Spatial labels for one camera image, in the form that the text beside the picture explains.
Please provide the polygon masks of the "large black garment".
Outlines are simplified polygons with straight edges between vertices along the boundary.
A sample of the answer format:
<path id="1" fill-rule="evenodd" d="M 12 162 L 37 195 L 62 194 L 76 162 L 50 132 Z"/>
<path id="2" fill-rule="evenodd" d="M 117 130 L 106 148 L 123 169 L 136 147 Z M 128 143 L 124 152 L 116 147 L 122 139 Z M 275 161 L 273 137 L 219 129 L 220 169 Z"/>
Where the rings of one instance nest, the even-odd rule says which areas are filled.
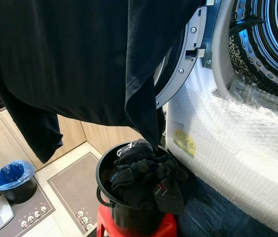
<path id="1" fill-rule="evenodd" d="M 0 101 L 40 162 L 58 116 L 161 139 L 153 73 L 202 0 L 0 0 Z"/>

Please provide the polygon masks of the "dark blue fabric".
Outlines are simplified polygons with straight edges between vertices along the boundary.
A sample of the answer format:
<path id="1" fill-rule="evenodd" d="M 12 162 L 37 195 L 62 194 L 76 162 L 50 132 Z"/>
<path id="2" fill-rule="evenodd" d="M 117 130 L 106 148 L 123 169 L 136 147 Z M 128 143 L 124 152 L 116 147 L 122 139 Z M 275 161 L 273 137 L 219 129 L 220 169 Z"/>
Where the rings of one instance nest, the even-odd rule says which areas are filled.
<path id="1" fill-rule="evenodd" d="M 278 237 L 191 171 L 186 172 L 189 177 L 180 184 L 184 208 L 176 217 L 177 237 Z"/>

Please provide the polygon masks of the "black trash bin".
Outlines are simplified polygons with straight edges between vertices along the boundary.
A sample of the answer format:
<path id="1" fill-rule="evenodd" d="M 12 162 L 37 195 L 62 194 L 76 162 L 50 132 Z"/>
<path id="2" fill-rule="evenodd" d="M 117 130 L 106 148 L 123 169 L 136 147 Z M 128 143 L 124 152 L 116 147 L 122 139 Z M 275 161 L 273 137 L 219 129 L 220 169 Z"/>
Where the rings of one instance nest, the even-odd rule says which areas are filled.
<path id="1" fill-rule="evenodd" d="M 32 198 L 38 188 L 35 178 L 27 180 L 25 183 L 11 188 L 9 190 L 0 191 L 10 204 L 20 204 Z"/>

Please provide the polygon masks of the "yellow sticker label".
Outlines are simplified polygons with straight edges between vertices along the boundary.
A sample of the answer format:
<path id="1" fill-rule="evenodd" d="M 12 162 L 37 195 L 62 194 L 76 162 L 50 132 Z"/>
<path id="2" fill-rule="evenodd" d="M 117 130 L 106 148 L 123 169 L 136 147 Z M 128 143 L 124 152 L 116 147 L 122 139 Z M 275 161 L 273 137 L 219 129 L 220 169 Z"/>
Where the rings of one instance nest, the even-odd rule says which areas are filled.
<path id="1" fill-rule="evenodd" d="M 196 144 L 193 138 L 191 138 L 191 136 L 189 136 L 189 134 L 182 129 L 176 129 L 174 131 L 173 142 L 189 156 L 195 156 Z"/>

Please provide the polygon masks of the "black plastic bucket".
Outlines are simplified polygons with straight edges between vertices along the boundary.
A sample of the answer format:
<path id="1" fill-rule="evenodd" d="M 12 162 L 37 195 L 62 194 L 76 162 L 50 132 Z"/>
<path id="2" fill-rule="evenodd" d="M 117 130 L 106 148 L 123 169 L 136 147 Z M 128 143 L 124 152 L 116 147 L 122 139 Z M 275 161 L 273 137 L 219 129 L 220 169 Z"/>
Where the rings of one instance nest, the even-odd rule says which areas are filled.
<path id="1" fill-rule="evenodd" d="M 117 151 L 130 142 L 115 145 L 101 156 L 96 168 L 96 197 L 100 204 L 109 207 L 115 224 L 122 230 L 140 235 L 151 235 L 159 227 L 164 213 L 159 209 L 137 210 L 110 193 L 110 177 L 114 169 L 114 161 L 118 159 Z"/>

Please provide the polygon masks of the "red plastic stool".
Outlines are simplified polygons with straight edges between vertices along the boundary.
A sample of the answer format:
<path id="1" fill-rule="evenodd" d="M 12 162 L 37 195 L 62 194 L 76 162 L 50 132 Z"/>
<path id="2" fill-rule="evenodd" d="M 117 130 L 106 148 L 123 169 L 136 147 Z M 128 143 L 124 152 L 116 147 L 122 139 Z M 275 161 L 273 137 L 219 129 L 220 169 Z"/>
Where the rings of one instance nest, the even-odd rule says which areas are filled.
<path id="1" fill-rule="evenodd" d="M 157 230 L 151 235 L 140 235 L 122 230 L 115 224 L 109 207 L 99 205 L 95 237 L 177 237 L 177 223 L 172 214 L 165 214 Z"/>

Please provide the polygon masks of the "grey skull print floor mat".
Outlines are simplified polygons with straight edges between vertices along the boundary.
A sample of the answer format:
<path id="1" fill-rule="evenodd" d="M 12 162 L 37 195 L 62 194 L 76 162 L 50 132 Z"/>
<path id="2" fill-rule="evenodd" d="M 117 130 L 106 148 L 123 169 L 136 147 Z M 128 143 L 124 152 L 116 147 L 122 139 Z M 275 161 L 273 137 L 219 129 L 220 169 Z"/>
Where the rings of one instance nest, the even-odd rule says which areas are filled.
<path id="1" fill-rule="evenodd" d="M 22 237 L 43 219 L 51 215 L 55 208 L 38 180 L 36 193 L 26 202 L 11 204 L 14 217 L 0 229 L 0 237 Z"/>
<path id="2" fill-rule="evenodd" d="M 79 237 L 97 226 L 100 203 L 96 197 L 95 169 L 98 161 L 92 152 L 88 152 L 47 180 L 69 213 L 72 226 L 80 231 Z"/>

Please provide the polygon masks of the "light wooden cabinet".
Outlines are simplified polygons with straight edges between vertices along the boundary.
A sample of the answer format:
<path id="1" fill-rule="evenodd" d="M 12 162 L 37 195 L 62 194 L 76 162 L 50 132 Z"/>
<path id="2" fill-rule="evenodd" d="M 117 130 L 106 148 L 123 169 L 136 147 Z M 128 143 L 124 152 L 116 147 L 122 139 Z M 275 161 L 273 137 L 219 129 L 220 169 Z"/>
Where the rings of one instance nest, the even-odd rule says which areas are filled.
<path id="1" fill-rule="evenodd" d="M 41 162 L 14 124 L 8 111 L 0 109 L 0 169 L 11 161 L 25 160 L 39 171 L 59 158 L 62 160 L 70 157 L 80 158 L 85 152 L 101 156 L 114 145 L 141 138 L 139 133 L 128 127 L 103 126 L 65 117 L 59 117 L 59 124 L 63 134 L 63 145 L 53 154 L 51 160 Z"/>

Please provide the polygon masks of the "leopard print cloth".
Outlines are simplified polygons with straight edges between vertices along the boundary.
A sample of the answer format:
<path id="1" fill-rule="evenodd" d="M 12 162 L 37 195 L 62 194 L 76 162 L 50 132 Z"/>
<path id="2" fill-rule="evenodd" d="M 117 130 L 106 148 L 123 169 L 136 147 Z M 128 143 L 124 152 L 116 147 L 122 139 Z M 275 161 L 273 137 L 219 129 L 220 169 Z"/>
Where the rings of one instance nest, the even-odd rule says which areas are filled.
<path id="1" fill-rule="evenodd" d="M 256 78 L 258 70 L 252 63 L 253 50 L 249 43 L 243 43 L 240 36 L 229 36 L 231 62 L 234 70 L 248 78 Z"/>

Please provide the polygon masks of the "blue plastic bin bag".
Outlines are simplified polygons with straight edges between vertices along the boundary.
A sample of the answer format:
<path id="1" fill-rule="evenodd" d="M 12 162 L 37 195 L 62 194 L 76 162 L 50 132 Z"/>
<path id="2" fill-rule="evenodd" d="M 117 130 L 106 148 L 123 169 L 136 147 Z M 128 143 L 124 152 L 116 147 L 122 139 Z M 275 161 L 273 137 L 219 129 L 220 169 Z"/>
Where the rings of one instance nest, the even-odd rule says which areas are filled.
<path id="1" fill-rule="evenodd" d="M 15 160 L 0 169 L 0 191 L 16 188 L 35 175 L 35 166 L 26 160 Z"/>

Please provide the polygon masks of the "white front-load washing machine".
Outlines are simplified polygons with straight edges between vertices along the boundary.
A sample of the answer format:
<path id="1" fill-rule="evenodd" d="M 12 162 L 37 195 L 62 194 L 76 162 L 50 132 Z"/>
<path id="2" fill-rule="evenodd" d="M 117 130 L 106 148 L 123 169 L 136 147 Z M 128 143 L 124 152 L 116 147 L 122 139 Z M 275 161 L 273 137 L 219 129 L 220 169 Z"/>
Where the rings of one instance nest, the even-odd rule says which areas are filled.
<path id="1" fill-rule="evenodd" d="M 208 54 L 165 106 L 166 147 L 191 172 L 181 237 L 278 237 L 278 97 L 232 65 L 239 5 L 202 7 Z"/>

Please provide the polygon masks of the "grey round washer door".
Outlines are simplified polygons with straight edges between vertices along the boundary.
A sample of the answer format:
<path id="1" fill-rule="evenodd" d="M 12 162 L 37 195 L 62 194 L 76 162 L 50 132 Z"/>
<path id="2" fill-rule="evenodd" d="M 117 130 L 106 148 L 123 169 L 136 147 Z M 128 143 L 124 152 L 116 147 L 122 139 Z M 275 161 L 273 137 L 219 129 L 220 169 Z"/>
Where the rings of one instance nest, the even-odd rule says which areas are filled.
<path id="1" fill-rule="evenodd" d="M 201 0 L 201 5 L 153 73 L 157 109 L 173 98 L 191 74 L 196 61 L 205 56 L 221 2 Z"/>

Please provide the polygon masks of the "steel washer drum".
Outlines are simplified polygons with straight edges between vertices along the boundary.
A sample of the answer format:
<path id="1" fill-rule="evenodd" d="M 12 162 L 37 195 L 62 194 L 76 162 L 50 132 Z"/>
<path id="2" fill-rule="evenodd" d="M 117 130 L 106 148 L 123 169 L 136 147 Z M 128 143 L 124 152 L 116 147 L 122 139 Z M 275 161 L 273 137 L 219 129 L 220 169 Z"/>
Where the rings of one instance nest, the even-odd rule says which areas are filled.
<path id="1" fill-rule="evenodd" d="M 252 47 L 257 77 L 248 79 L 278 96 L 278 0 L 234 0 L 229 27 Z"/>

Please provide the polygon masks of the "clear bubble wrap sheet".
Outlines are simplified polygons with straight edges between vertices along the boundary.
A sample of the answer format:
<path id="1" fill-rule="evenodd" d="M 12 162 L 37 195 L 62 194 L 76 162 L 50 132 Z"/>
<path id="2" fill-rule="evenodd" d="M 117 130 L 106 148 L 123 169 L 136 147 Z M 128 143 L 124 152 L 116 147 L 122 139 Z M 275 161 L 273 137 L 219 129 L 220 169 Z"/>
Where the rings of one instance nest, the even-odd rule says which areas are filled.
<path id="1" fill-rule="evenodd" d="M 220 92 L 211 73 L 193 73 L 166 104 L 169 151 L 198 178 L 278 233 L 278 97 L 241 77 Z M 174 142 L 193 138 L 191 157 Z"/>

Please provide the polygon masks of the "pile of black clothes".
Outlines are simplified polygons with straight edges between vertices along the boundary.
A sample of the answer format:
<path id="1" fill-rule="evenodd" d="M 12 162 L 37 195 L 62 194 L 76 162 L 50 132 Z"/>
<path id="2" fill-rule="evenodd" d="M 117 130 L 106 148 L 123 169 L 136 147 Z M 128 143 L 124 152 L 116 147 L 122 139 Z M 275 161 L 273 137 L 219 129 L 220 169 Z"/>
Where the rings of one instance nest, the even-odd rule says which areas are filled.
<path id="1" fill-rule="evenodd" d="M 137 210 L 182 214 L 184 199 L 179 184 L 188 179 L 188 173 L 173 156 L 158 156 L 144 139 L 132 141 L 116 154 L 110 177 L 114 197 Z"/>

